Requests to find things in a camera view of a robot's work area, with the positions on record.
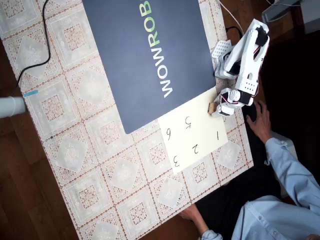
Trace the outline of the person's right hand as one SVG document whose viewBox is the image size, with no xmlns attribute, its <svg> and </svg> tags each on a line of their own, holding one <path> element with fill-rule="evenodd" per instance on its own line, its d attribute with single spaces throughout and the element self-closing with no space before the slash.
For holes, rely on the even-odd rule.
<svg viewBox="0 0 320 240">
<path fill-rule="evenodd" d="M 254 134 L 265 144 L 272 138 L 270 112 L 267 109 L 267 105 L 261 100 L 253 103 L 256 110 L 256 119 L 252 121 L 250 116 L 247 115 L 246 122 Z"/>
</svg>

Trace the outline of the person's left hand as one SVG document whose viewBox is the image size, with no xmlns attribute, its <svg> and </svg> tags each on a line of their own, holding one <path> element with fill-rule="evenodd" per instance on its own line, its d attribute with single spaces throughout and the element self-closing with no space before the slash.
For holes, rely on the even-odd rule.
<svg viewBox="0 0 320 240">
<path fill-rule="evenodd" d="M 195 224 L 201 236 L 203 235 L 203 233 L 209 230 L 207 224 L 205 223 L 201 213 L 199 212 L 195 204 L 190 205 L 189 207 L 181 211 L 178 215 L 183 219 L 191 220 Z"/>
</svg>

